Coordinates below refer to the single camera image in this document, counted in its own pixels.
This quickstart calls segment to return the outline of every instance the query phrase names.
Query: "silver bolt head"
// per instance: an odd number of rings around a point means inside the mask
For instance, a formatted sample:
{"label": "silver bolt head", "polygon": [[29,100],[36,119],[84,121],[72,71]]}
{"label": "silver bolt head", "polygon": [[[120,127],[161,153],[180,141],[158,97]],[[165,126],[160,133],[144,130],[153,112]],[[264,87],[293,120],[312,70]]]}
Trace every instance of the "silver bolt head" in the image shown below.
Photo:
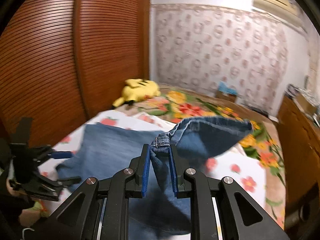
{"label": "silver bolt head", "polygon": [[196,170],[193,169],[193,168],[188,168],[188,169],[186,169],[186,173],[188,173],[188,174],[190,174],[190,175],[193,175],[193,174],[196,173]]}
{"label": "silver bolt head", "polygon": [[133,173],[133,169],[131,169],[131,168],[126,168],[126,169],[123,170],[123,173],[126,174],[126,175],[130,175],[130,174]]}
{"label": "silver bolt head", "polygon": [[231,184],[233,182],[233,178],[231,177],[224,177],[223,178],[223,181],[227,184]]}
{"label": "silver bolt head", "polygon": [[88,185],[95,184],[96,183],[96,178],[94,178],[94,177],[88,178],[86,180],[86,182],[87,182]]}

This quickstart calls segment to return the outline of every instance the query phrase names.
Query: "wooden wardrobe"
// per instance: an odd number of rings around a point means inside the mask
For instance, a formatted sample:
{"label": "wooden wardrobe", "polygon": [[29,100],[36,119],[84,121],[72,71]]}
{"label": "wooden wardrobe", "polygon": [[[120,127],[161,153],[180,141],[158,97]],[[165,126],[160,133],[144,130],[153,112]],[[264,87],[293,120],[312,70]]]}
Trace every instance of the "wooden wardrobe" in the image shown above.
{"label": "wooden wardrobe", "polygon": [[143,69],[143,0],[25,0],[0,36],[0,117],[32,117],[30,146],[54,145],[108,110]]}

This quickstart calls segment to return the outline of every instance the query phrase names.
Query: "wooden cabinet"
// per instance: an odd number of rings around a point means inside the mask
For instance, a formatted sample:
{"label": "wooden cabinet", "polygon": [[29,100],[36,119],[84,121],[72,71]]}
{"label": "wooden cabinet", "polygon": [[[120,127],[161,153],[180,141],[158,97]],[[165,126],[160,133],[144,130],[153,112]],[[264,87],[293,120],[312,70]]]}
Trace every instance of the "wooden cabinet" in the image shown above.
{"label": "wooden cabinet", "polygon": [[0,135],[32,117],[30,146],[55,145],[147,76],[142,5],[25,0],[0,36]]}
{"label": "wooden cabinet", "polygon": [[277,127],[284,157],[286,209],[294,210],[298,201],[320,180],[320,130],[284,96]]}

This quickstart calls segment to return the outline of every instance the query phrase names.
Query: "bed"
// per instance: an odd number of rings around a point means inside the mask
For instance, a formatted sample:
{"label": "bed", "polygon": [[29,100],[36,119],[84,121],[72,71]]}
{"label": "bed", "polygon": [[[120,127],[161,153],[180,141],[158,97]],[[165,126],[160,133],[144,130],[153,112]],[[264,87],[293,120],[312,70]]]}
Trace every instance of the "bed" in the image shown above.
{"label": "bed", "polygon": [[[284,228],[286,190],[283,158],[276,128],[266,117],[222,99],[162,85],[161,96],[101,112],[86,124],[100,122],[124,129],[169,131],[181,119],[201,115],[251,120],[254,127],[251,135],[225,154],[207,160],[207,176],[235,178]],[[81,147],[84,126],[66,136],[54,149],[76,154]],[[44,176],[57,179],[55,166],[63,161],[50,159],[39,170]],[[52,213],[69,195],[70,192],[64,189],[59,202],[42,201],[42,212]]]}

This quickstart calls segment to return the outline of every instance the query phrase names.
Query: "denim fabric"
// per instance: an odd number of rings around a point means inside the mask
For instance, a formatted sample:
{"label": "denim fabric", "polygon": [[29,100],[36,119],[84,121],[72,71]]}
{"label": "denim fabric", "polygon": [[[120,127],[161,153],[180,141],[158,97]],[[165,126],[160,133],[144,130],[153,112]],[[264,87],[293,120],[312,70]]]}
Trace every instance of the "denim fabric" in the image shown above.
{"label": "denim fabric", "polygon": [[59,178],[81,176],[75,191],[89,177],[106,179],[129,166],[141,155],[143,144],[152,142],[163,131],[134,131],[101,123],[88,124],[84,129],[80,150],[72,158],[57,166]]}
{"label": "denim fabric", "polygon": [[128,167],[130,160],[141,154],[144,143],[151,144],[153,168],[150,167],[147,195],[129,202],[129,240],[164,239],[190,232],[190,200],[176,199],[172,192],[169,145],[175,144],[179,156],[188,159],[191,167],[201,169],[208,158],[231,148],[251,129],[247,121],[223,117],[184,119],[166,133],[87,125],[81,149],[58,165],[57,171],[59,178],[109,178]]}
{"label": "denim fabric", "polygon": [[190,167],[201,171],[208,158],[227,151],[251,131],[252,125],[247,120],[211,116],[184,119],[171,131],[159,134],[150,147],[151,162],[168,201],[190,218],[190,200],[177,199],[172,192],[168,164],[170,144],[176,145],[178,155],[187,159]]}

